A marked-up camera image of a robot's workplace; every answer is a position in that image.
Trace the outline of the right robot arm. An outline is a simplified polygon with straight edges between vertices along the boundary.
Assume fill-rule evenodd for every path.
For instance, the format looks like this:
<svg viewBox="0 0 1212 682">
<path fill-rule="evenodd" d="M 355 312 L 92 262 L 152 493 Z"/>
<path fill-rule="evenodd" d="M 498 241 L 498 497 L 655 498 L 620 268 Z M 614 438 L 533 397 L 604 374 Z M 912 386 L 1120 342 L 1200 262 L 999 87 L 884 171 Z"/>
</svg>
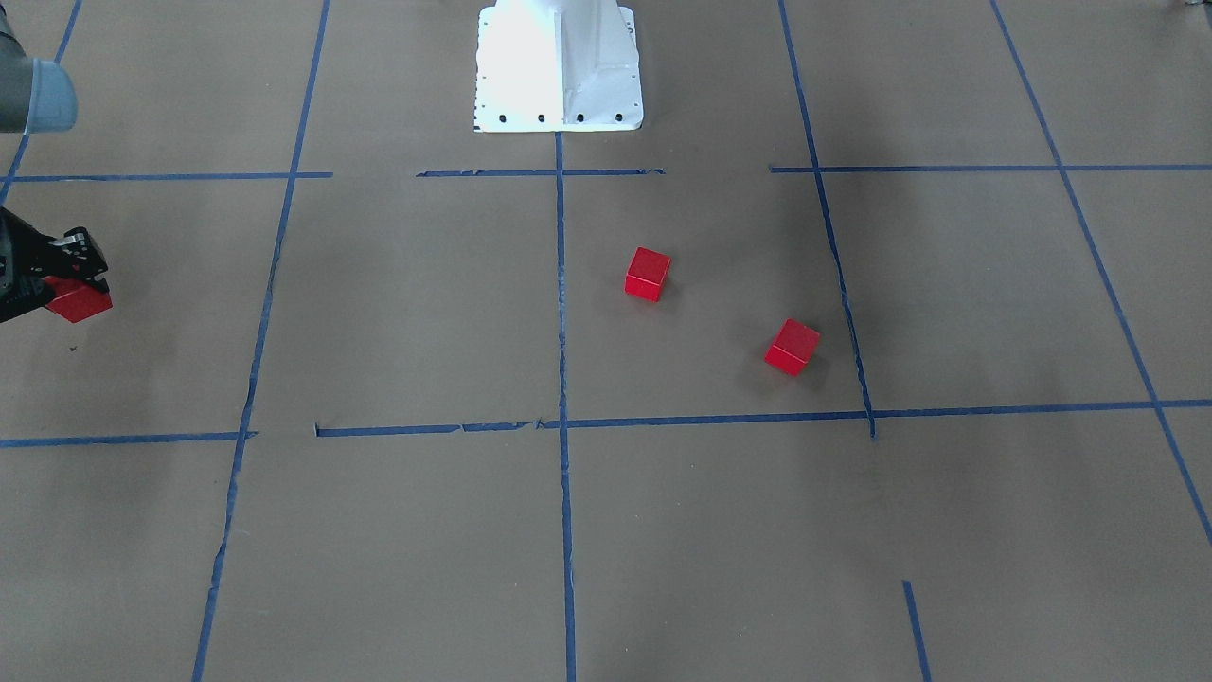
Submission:
<svg viewBox="0 0 1212 682">
<path fill-rule="evenodd" d="M 65 70 L 25 53 L 2 22 L 2 133 L 59 133 L 78 122 L 78 92 Z M 85 227 L 47 236 L 1 210 L 1 319 L 8 322 L 45 308 L 80 323 L 113 306 L 108 262 Z"/>
</svg>

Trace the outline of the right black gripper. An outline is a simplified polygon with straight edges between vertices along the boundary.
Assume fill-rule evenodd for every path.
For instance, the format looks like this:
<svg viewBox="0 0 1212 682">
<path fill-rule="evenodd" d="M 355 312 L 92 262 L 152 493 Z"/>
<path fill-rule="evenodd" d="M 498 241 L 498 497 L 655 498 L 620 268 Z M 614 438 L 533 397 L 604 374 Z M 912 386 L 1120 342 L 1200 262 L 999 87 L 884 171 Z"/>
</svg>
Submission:
<svg viewBox="0 0 1212 682">
<path fill-rule="evenodd" d="M 1 210 L 1 216 L 2 322 L 55 300 L 57 291 L 47 283 L 48 275 L 87 285 L 108 283 L 108 262 L 85 227 L 75 227 L 61 237 L 51 237 L 7 208 Z"/>
</svg>

